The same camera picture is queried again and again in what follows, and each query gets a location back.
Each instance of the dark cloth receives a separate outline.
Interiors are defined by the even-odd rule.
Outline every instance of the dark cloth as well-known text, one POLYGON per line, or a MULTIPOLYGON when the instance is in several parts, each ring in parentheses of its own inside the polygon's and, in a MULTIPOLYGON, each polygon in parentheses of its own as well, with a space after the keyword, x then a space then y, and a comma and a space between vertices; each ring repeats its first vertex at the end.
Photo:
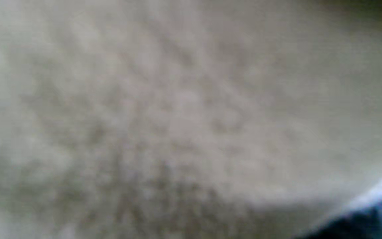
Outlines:
POLYGON ((382 239, 382 201, 335 220, 304 239, 327 238, 382 239))

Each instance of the gray textured surface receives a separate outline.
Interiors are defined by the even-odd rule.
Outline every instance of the gray textured surface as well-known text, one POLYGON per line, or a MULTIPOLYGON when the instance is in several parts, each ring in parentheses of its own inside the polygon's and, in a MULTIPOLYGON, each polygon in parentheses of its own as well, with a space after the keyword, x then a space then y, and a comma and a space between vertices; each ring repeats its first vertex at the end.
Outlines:
POLYGON ((382 21, 341 6, 0 0, 0 238, 280 239, 338 213, 382 178, 382 21))

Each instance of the blue fabric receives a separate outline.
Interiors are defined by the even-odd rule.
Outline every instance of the blue fabric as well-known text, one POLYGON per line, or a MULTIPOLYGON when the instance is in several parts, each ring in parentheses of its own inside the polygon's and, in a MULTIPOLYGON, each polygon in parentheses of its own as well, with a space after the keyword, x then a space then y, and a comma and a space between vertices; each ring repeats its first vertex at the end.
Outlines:
POLYGON ((305 239, 382 239, 382 201, 333 221, 305 239))

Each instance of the blurry surface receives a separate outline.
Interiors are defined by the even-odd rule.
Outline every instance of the blurry surface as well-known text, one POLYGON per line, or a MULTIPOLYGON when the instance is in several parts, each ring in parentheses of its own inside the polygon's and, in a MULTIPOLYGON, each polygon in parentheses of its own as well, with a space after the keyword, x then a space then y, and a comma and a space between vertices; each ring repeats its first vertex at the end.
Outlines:
POLYGON ((0 238, 280 239, 342 212, 382 179, 362 3, 0 0, 0 238))

